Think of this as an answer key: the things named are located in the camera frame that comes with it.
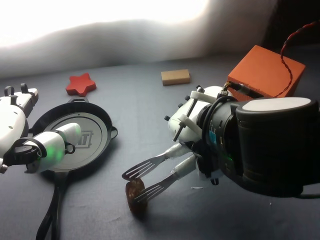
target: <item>red wire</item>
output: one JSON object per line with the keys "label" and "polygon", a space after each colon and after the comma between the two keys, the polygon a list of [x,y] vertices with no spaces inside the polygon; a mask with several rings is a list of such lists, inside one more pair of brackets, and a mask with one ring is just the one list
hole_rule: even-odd
{"label": "red wire", "polygon": [[284,64],[285,68],[288,69],[288,72],[290,74],[290,81],[289,81],[288,85],[285,87],[285,89],[282,92],[280,92],[279,94],[275,95],[274,98],[279,97],[281,94],[283,94],[285,91],[287,91],[289,89],[289,87],[291,86],[293,78],[294,78],[294,76],[292,75],[291,69],[289,68],[289,66],[287,65],[287,63],[284,60],[284,51],[286,49],[288,41],[290,41],[295,35],[300,33],[303,29],[309,28],[309,27],[313,27],[318,23],[320,23],[320,20],[314,21],[314,22],[311,22],[309,24],[304,25],[303,27],[299,28],[297,31],[291,33],[290,36],[283,43],[283,46],[282,46],[281,51],[280,51],[280,58],[281,58],[281,62]]}

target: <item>gray tablecloth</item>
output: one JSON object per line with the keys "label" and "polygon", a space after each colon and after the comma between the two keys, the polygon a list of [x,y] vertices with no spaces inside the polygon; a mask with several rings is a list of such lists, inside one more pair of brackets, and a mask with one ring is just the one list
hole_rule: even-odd
{"label": "gray tablecloth", "polygon": [[[315,49],[291,52],[307,65],[296,96],[320,100],[320,58]],[[171,116],[195,86],[222,86],[244,55],[115,66],[0,81],[37,88],[39,101],[28,122],[66,103],[69,76],[89,72],[97,89],[87,98],[110,115],[119,135],[108,155],[88,176],[67,189],[62,206],[62,240],[306,240],[320,239],[320,200],[280,199],[243,190],[226,177],[218,186],[193,172],[150,202],[145,219],[134,218],[121,174],[162,153],[173,142],[164,116]],[[162,86],[161,71],[189,69],[191,84]],[[160,165],[144,177],[149,186],[166,177],[182,158]],[[0,239],[33,240],[53,195],[53,183],[12,166],[0,175]],[[320,192],[319,185],[306,188]]]}

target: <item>white backdrop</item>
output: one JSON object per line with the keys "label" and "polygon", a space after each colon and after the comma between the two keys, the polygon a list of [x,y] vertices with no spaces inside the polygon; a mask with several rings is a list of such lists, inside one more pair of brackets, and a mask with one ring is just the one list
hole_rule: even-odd
{"label": "white backdrop", "polygon": [[[76,1],[81,7],[52,2],[52,7],[40,5],[34,12],[25,10],[30,7],[28,4],[19,6],[20,12],[12,6],[2,7],[7,15],[2,14],[0,21],[0,78],[245,52],[261,43],[277,4],[277,0],[207,1],[194,18],[186,20],[182,17],[190,11],[190,4],[174,5],[169,4],[170,1],[164,1],[158,11],[150,5],[142,12],[137,12],[132,0],[130,5],[120,6],[123,10],[119,6],[109,9],[103,5],[104,1],[100,1],[100,5],[94,0],[85,1],[86,5]],[[104,12],[106,16],[113,13],[111,22],[99,21]],[[134,13],[131,19],[125,19],[124,13],[130,12]],[[165,21],[174,16],[176,21]],[[50,32],[53,20],[68,27],[77,23],[85,25],[40,34],[31,40],[37,29]],[[18,36],[20,43],[16,44],[14,39],[10,45],[6,31],[13,35],[19,33],[14,36]]]}

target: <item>logo in pan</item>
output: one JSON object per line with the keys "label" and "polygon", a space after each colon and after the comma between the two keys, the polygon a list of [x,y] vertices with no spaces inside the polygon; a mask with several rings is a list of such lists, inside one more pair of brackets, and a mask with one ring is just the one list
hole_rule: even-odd
{"label": "logo in pan", "polygon": [[94,134],[92,131],[81,131],[81,139],[75,146],[76,149],[89,149],[91,146],[91,137]]}

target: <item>frying pan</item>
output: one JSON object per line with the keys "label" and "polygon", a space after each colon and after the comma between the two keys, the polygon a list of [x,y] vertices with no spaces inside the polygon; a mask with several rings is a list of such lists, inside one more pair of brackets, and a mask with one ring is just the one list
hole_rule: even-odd
{"label": "frying pan", "polygon": [[36,240],[46,238],[51,223],[51,239],[60,239],[61,204],[69,172],[87,167],[104,156],[110,140],[118,135],[109,115],[85,97],[75,97],[49,110],[36,121],[29,132],[35,136],[68,123],[79,124],[82,137],[73,154],[66,154],[62,162],[49,169],[54,174],[54,192],[49,209],[37,231]]}

